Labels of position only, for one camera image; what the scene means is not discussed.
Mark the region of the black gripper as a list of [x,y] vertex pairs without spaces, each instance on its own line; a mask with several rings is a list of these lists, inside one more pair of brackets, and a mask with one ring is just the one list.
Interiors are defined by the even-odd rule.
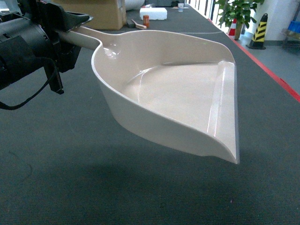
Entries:
[[[18,6],[26,18],[41,25],[54,45],[58,70],[62,73],[75,67],[80,47],[59,40],[57,30],[69,32],[93,19],[91,15],[65,11],[64,8],[49,0],[19,0]],[[45,65],[51,91],[63,94],[59,71],[54,65]]]

